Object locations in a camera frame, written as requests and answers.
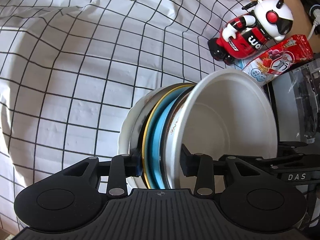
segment stack of plates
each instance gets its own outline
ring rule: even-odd
[[[223,154],[276,157],[277,133],[271,106],[255,81],[237,70],[221,70],[197,85],[174,84],[141,98],[120,130],[118,154],[141,149],[143,176],[132,188],[191,188],[180,168],[184,143],[191,153],[218,160]],[[223,190],[216,179],[216,189]]]

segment toy robot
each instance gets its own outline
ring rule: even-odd
[[[215,60],[231,65],[236,58],[244,59],[255,54],[268,40],[282,41],[291,30],[293,16],[284,0],[257,0],[242,9],[253,6],[254,10],[248,14],[228,22],[219,38],[208,41]]]

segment red package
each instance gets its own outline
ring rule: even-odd
[[[306,36],[295,34],[254,58],[243,60],[245,67],[242,71],[263,86],[291,65],[312,59],[313,52]]]

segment gold rim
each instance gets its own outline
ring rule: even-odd
[[[147,124],[146,124],[146,127],[145,127],[145,130],[143,132],[143,139],[142,139],[142,167],[143,167],[143,174],[144,174],[144,178],[146,180],[146,184],[147,184],[147,187],[149,189],[151,189],[151,186],[150,186],[150,182],[149,182],[149,178],[147,176],[147,173],[146,173],[146,164],[145,164],[145,146],[146,146],[146,139],[147,139],[147,130],[149,128],[149,125],[150,125],[150,121],[151,121],[151,118],[152,116],[154,115],[154,113],[156,112],[156,109],[157,107],[159,106],[159,104],[164,100],[164,98],[169,95],[170,93],[174,92],[175,90],[177,89],[180,89],[180,88],[184,88],[184,87],[191,87],[193,85],[182,85],[182,86],[179,86],[179,87],[176,87],[174,89],[171,89],[169,92],[167,92],[166,94],[164,94],[163,97],[160,98],[160,100],[158,101],[158,103],[156,103],[155,107],[153,108],[152,112],[150,113],[150,116],[148,118],[148,121],[147,121]]]

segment white bedsheet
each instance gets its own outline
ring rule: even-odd
[[[22,229],[24,187],[91,155],[110,160],[143,95],[225,68],[207,41],[248,2],[0,0],[0,226]]]

